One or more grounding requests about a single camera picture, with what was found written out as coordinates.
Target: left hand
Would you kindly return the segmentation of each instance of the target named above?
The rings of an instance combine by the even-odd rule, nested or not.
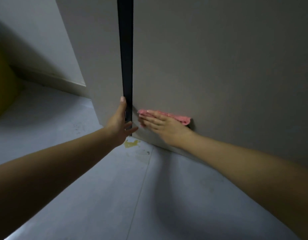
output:
[[[125,123],[125,109],[126,99],[122,96],[116,113],[108,120],[105,126],[113,136],[115,147],[122,145],[126,137],[138,130],[138,127],[126,130],[126,128],[132,125],[132,121]]]

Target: floor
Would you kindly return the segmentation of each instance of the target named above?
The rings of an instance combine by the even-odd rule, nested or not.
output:
[[[101,128],[90,99],[25,85],[0,118],[0,164]],[[298,238],[215,170],[141,141],[114,149],[7,239]]]

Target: yellow object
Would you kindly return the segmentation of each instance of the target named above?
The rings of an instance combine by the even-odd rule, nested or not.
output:
[[[14,102],[21,85],[0,52],[0,115]]]

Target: right hand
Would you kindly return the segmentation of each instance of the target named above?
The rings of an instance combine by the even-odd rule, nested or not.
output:
[[[181,148],[186,143],[186,140],[190,139],[194,134],[192,130],[173,118],[161,115],[152,110],[148,110],[147,112],[155,118],[139,115],[138,121],[143,127],[147,127],[151,131],[159,134],[170,146]]]

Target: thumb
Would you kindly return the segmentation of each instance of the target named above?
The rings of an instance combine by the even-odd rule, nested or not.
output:
[[[125,109],[126,109],[126,99],[125,99],[125,97],[122,96],[121,99],[120,99],[120,105],[119,105],[116,113],[119,113],[119,114],[124,116],[125,115]]]

